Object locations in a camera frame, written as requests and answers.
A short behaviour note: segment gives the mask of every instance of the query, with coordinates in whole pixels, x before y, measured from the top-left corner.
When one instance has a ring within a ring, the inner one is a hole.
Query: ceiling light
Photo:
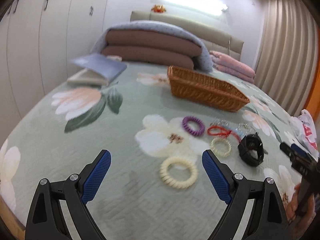
[[[219,0],[165,0],[169,3],[196,9],[212,15],[221,15],[228,6]]]

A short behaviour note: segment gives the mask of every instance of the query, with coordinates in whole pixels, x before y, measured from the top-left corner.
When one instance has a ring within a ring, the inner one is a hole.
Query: white wardrobe door
[[[90,22],[94,0],[72,0],[67,30],[67,71],[68,77],[81,70],[69,63],[70,59],[89,53],[91,37]]]
[[[103,32],[103,20],[105,17],[106,5],[107,0],[94,0],[90,23],[90,49]]]
[[[13,128],[21,120],[14,101],[8,65],[7,65],[7,35],[11,8],[0,22],[0,146],[4,143]]]
[[[67,26],[71,0],[45,0],[39,53],[44,93],[67,80]]]
[[[12,5],[7,55],[13,95],[23,117],[44,96],[39,62],[39,27],[44,0],[17,2]]]

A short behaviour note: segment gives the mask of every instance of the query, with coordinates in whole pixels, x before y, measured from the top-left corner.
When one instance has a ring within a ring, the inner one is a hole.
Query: hanging cord
[[[213,129],[216,129],[216,130],[220,130],[221,132],[219,133],[212,133],[211,130]],[[213,125],[213,126],[210,126],[207,130],[207,133],[209,135],[212,135],[212,136],[221,136],[221,137],[225,137],[227,138],[230,134],[233,135],[234,137],[236,137],[236,139],[238,140],[238,142],[240,143],[241,142],[241,139],[240,137],[235,133],[233,132],[232,130],[229,130],[229,129],[226,129],[224,127],[221,127],[221,126],[218,126],[218,125]]]

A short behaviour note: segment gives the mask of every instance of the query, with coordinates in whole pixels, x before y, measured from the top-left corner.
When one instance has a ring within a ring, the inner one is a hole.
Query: headboard
[[[208,50],[216,50],[240,60],[243,41],[209,25],[176,17],[167,13],[132,11],[130,21],[151,20],[179,26],[202,39]]]

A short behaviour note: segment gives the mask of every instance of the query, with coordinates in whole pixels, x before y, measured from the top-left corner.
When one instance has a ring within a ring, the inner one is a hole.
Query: human hand
[[[298,194],[300,190],[300,183],[294,187],[294,194],[292,196],[291,202],[285,208],[285,213],[287,215],[288,221],[293,221],[296,218],[296,210],[298,208]],[[301,218],[299,223],[292,229],[291,237],[292,239],[300,238],[304,232],[307,230],[311,222],[313,221],[315,213],[315,197],[314,194],[308,199],[307,213]]]

